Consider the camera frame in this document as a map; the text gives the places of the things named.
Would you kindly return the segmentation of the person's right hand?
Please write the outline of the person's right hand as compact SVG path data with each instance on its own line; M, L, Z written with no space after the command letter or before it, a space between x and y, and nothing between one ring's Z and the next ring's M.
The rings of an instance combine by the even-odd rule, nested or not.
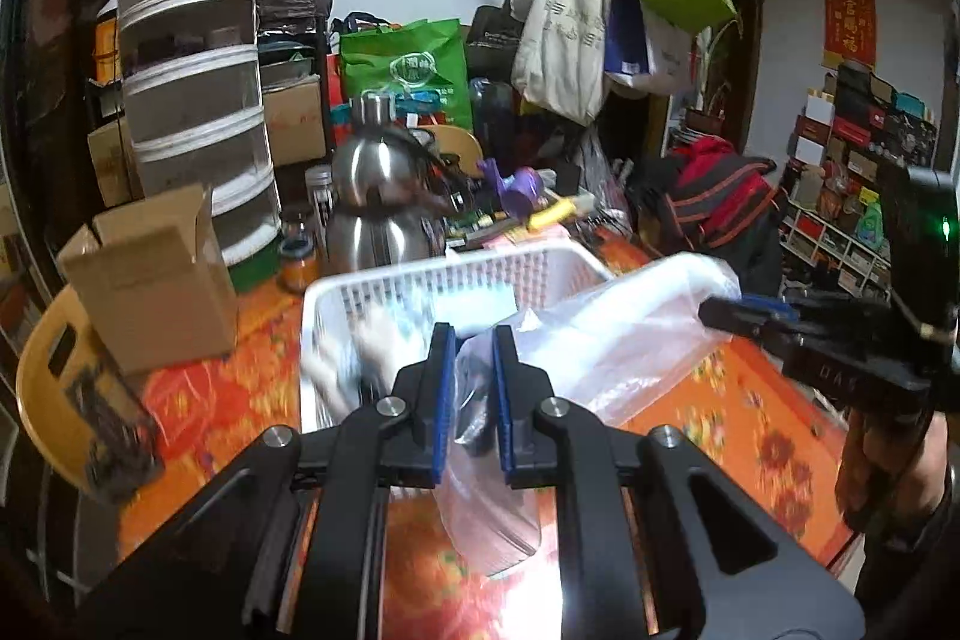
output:
M895 434L853 409L835 484L836 507L851 531L877 512L905 526L923 525L946 495L949 421L934 413L923 438Z

